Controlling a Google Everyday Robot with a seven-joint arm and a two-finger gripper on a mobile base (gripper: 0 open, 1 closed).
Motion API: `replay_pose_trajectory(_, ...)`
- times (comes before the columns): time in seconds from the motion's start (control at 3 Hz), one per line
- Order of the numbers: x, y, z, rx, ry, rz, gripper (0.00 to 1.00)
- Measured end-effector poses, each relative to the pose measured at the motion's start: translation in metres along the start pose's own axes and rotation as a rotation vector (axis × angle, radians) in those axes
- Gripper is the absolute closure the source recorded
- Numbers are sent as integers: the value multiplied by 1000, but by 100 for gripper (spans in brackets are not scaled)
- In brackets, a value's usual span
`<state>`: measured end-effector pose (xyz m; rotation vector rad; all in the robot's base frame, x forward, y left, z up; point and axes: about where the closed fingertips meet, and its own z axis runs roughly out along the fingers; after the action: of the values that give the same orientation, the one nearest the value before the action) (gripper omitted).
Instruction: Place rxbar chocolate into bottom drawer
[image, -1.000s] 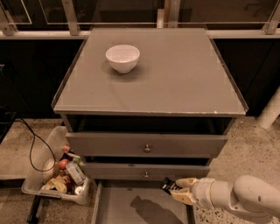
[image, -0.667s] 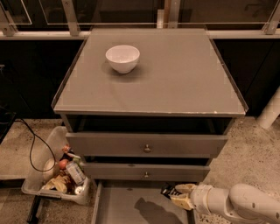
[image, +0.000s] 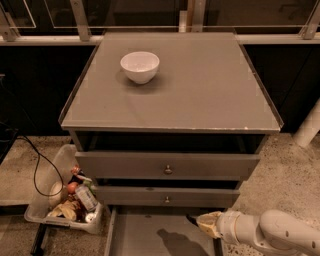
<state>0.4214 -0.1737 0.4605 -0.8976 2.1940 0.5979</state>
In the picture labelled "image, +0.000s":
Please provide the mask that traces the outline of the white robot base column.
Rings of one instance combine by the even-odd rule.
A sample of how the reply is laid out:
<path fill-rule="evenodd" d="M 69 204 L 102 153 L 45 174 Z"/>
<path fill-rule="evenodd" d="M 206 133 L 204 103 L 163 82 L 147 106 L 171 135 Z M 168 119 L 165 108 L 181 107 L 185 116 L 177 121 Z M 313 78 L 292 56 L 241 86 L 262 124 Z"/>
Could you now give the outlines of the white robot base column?
<path fill-rule="evenodd" d="M 317 100 L 312 110 L 294 134 L 294 141 L 301 147 L 307 147 L 320 131 L 320 99 Z"/>

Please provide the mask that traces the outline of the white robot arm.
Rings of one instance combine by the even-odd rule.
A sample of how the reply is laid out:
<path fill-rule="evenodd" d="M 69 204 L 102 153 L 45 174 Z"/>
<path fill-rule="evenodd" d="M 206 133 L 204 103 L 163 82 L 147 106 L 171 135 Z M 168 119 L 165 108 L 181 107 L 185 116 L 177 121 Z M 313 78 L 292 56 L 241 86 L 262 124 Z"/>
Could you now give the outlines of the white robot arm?
<path fill-rule="evenodd" d="M 193 223 L 213 239 L 249 245 L 267 256 L 320 256 L 320 231 L 280 210 L 259 216 L 216 211 Z"/>

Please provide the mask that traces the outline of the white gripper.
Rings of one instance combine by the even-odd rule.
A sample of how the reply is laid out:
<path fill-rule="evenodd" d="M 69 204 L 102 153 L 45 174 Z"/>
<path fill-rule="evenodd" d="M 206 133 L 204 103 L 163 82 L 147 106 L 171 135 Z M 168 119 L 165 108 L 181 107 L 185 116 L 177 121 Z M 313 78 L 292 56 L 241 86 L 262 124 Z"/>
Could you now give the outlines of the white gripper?
<path fill-rule="evenodd" d="M 196 224 L 201 231 L 214 239 L 221 238 L 226 243 L 238 243 L 236 222 L 240 215 L 237 211 L 215 211 L 198 216 Z"/>

